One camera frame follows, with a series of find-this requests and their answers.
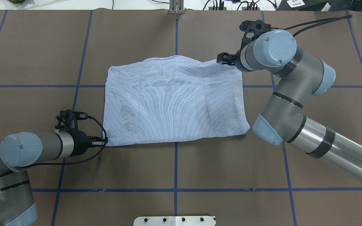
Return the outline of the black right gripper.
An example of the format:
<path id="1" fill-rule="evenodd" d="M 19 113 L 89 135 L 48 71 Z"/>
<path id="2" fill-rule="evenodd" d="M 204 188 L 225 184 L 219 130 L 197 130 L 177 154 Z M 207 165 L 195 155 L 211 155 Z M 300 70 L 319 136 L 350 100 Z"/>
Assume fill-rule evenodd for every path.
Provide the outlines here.
<path id="1" fill-rule="evenodd" d="M 242 65 L 240 53 L 241 49 L 235 54 L 220 53 L 217 55 L 216 62 L 222 65 L 236 66 L 241 72 L 247 72 L 247 69 Z"/>

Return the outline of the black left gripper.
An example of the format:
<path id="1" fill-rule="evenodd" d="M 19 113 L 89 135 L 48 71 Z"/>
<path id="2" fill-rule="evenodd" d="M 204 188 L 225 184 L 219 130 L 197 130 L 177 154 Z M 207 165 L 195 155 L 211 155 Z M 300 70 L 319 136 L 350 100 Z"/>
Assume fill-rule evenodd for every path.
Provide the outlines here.
<path id="1" fill-rule="evenodd" d="M 102 148 L 107 144 L 107 137 L 88 137 L 88 135 L 82 131 L 72 132 L 72 139 L 74 142 L 72 156 L 82 155 L 89 148 Z"/>

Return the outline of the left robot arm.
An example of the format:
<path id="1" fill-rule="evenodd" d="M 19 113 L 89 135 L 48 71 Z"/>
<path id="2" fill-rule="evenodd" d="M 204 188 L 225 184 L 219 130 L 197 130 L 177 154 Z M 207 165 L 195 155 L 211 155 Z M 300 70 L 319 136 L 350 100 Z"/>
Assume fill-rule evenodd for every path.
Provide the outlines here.
<path id="1" fill-rule="evenodd" d="M 30 226 L 38 219 L 28 169 L 104 147 L 107 137 L 69 132 L 8 135 L 0 143 L 0 226 Z"/>

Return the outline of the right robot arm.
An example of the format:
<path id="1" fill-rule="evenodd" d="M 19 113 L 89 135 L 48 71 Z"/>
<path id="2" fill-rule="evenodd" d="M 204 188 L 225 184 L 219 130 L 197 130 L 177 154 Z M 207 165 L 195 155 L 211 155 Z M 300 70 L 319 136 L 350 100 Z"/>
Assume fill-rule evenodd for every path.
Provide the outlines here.
<path id="1" fill-rule="evenodd" d="M 265 32 L 235 54 L 218 54 L 217 63 L 246 73 L 267 70 L 280 78 L 253 125 L 257 136 L 273 145 L 290 143 L 362 182 L 362 146 L 302 113 L 310 96 L 332 86 L 336 72 L 299 47 L 293 34 Z"/>

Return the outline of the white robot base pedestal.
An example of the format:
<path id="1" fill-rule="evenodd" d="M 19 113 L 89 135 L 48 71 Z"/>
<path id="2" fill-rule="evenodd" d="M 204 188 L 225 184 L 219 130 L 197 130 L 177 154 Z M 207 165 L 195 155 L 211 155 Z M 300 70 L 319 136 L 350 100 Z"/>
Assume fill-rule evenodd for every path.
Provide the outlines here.
<path id="1" fill-rule="evenodd" d="M 134 226 L 216 226 L 215 216 L 141 216 Z"/>

